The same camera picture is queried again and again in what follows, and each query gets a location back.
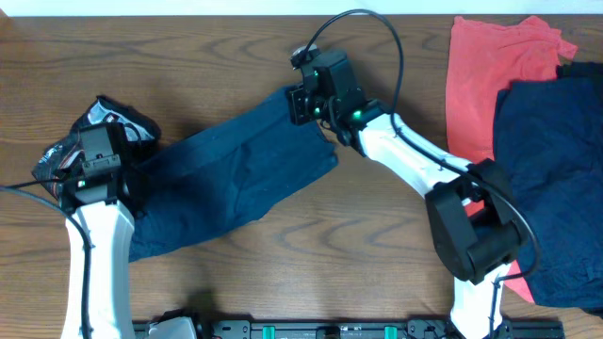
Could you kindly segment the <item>navy blue shorts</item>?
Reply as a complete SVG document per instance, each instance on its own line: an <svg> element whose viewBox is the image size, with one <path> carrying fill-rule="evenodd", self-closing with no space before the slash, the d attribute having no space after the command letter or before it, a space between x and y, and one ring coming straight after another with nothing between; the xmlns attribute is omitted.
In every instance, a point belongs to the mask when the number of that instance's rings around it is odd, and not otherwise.
<svg viewBox="0 0 603 339"><path fill-rule="evenodd" d="M337 164L334 145L316 124L290 121L285 90L278 89L254 109L139 165L151 187L129 259L163 255L258 220Z"/></svg>

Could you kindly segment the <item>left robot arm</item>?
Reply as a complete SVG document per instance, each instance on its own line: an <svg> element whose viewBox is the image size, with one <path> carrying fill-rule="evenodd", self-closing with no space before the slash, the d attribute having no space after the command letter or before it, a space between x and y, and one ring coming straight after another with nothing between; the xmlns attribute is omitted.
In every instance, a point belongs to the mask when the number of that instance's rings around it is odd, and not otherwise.
<svg viewBox="0 0 603 339"><path fill-rule="evenodd" d="M131 195L139 187L124 128L101 123L81 129L83 160L70 166L58 195L70 240L64 338L195 338L189 315L149 323L133 320L129 249L135 231Z"/></svg>

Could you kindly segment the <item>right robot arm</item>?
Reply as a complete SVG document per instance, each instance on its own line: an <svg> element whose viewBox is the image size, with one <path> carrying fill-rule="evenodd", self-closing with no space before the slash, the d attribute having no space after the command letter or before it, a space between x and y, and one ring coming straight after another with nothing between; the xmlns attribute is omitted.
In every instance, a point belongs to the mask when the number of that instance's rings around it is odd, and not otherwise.
<svg viewBox="0 0 603 339"><path fill-rule="evenodd" d="M345 52L301 47L290 62L302 77L287 93L292 122L319 122L423 198L434 249L454 277L455 336L503 337L501 285L530 236L503 169L491 159L473 163L443 151L369 100Z"/></svg>

